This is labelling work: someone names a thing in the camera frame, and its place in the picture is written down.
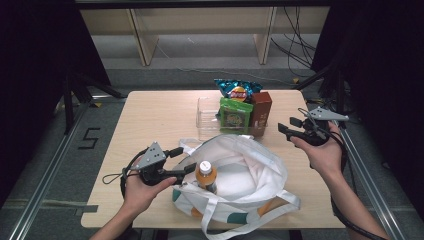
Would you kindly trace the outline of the metal floor rail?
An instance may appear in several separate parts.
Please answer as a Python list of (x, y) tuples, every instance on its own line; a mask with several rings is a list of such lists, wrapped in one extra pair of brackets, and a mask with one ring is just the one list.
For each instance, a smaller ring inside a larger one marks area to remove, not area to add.
[(352, 168), (356, 171), (360, 182), (384, 229), (392, 240), (406, 240), (405, 235), (402, 232), (397, 219), (395, 218), (395, 215), (390, 210), (389, 205), (387, 204), (381, 191), (378, 189), (370, 172), (366, 168), (366, 165), (361, 158), (357, 148), (355, 147), (348, 131), (346, 129), (341, 129), (340, 132), (346, 144)]
[(59, 113), (0, 210), (0, 240), (86, 240), (88, 198), (125, 101), (101, 96), (75, 107), (64, 132)]

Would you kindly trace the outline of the person's left hand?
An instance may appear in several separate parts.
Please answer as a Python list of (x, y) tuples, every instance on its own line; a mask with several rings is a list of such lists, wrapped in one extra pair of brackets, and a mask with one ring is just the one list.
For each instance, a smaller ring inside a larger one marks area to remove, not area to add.
[(175, 177), (170, 177), (154, 186), (149, 186), (140, 179), (137, 171), (131, 170), (126, 179), (124, 203), (121, 209), (126, 214), (137, 217), (149, 208), (160, 192), (172, 186), (175, 181)]

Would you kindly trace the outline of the brown carton box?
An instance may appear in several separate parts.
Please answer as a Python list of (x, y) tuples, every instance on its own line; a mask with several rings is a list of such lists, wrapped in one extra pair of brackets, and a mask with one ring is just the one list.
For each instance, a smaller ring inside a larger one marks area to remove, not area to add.
[(255, 137), (261, 137), (267, 125), (272, 98), (268, 92), (253, 93), (251, 102), (253, 111), (250, 117), (250, 132)]

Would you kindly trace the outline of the orange drink bottle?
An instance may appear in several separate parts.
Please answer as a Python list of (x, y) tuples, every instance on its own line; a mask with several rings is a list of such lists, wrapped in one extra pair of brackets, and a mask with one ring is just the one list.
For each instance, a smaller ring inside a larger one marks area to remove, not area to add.
[(200, 188), (216, 194), (216, 179), (217, 169), (209, 161), (202, 161), (198, 164), (196, 180)]

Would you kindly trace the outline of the clear plastic container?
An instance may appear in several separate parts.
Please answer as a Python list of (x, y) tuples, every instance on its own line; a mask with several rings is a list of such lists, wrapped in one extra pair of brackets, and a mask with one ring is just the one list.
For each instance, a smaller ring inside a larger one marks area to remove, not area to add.
[[(220, 128), (220, 99), (222, 97), (200, 97), (197, 100), (196, 127), (198, 137), (207, 140), (219, 134), (239, 134), (223, 132)], [(250, 122), (248, 132), (244, 135), (252, 135)]]

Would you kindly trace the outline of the black curtain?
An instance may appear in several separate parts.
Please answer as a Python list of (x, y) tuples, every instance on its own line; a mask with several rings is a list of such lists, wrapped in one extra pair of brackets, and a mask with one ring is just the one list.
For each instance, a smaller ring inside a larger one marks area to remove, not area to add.
[(343, 75), (359, 116), (424, 220), (424, 0), (331, 0), (313, 60), (327, 66), (358, 16)]
[(69, 73), (110, 83), (73, 0), (0, 0), (0, 207), (32, 159)]

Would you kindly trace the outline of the black metal stand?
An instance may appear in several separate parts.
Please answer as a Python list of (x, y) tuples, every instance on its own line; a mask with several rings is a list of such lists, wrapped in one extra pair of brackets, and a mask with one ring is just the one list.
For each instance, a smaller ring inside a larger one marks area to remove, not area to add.
[(319, 79), (322, 79), (318, 90), (319, 96), (325, 99), (332, 98), (336, 102), (336, 112), (344, 113), (345, 81), (343, 73), (338, 67), (328, 65), (301, 83), (296, 84), (294, 89), (302, 90)]
[(88, 89), (89, 86), (93, 86), (118, 99), (126, 98), (126, 95), (114, 90), (111, 86), (95, 81), (94, 79), (82, 73), (68, 73), (62, 82), (63, 101), (65, 105), (66, 134), (71, 131), (74, 125), (72, 97), (75, 96), (80, 103), (89, 103), (93, 99), (93, 96)]

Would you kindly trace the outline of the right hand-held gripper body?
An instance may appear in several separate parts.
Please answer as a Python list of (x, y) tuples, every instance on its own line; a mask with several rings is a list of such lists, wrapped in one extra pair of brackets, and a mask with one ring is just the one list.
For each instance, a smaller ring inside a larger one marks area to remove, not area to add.
[(313, 110), (300, 109), (300, 112), (305, 117), (302, 123), (305, 132), (302, 134), (302, 137), (307, 143), (313, 146), (320, 146), (328, 141), (330, 138), (330, 121), (349, 120), (347, 115), (341, 115), (321, 107)]

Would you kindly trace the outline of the person's right hand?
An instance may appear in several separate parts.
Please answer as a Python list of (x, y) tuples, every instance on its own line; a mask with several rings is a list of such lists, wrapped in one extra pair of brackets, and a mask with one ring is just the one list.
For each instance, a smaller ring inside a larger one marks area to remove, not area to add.
[(343, 176), (341, 172), (342, 150), (336, 140), (329, 139), (321, 146), (312, 146), (298, 137), (291, 137), (290, 140), (306, 153), (312, 168), (325, 181)]

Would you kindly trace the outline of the blue chip bag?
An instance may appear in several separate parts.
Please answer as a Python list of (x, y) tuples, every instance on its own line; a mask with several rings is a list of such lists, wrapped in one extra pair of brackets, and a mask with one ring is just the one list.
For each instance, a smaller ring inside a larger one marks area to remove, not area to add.
[(223, 97), (241, 102), (249, 102), (263, 88), (260, 83), (237, 79), (215, 79), (214, 83)]

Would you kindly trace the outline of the green snack packet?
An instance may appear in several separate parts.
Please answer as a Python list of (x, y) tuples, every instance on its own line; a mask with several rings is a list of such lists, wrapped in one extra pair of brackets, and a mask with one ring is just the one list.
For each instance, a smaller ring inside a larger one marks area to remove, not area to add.
[(221, 130), (227, 133), (247, 133), (252, 111), (252, 104), (222, 97), (219, 109)]

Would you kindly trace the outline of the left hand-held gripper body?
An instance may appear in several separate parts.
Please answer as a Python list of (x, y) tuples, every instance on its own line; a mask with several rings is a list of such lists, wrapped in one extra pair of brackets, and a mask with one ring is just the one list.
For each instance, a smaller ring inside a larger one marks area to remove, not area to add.
[(163, 165), (166, 155), (157, 142), (147, 148), (134, 169), (139, 173), (141, 180), (149, 186), (154, 186), (162, 181)]

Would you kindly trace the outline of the white canvas tote bag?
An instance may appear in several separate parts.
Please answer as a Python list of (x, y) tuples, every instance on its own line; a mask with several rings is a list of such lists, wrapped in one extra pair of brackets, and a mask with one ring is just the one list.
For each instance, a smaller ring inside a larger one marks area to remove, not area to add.
[(275, 218), (300, 209), (300, 198), (284, 189), (283, 160), (261, 143), (244, 135), (222, 134), (196, 148), (175, 168), (208, 161), (217, 168), (217, 192), (198, 186), (193, 173), (173, 187), (174, 205), (187, 215), (201, 216), (208, 240), (228, 240), (248, 234)]

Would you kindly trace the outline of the beige wooden desk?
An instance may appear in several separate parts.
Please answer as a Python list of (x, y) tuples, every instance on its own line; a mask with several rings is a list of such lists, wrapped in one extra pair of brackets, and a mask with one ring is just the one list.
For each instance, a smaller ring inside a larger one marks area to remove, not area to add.
[(327, 7), (227, 7), (83, 10), (92, 35), (132, 35), (143, 66), (153, 58), (161, 35), (250, 34), (258, 62), (267, 62), (273, 34), (290, 33), (298, 24), (303, 34), (319, 34)]

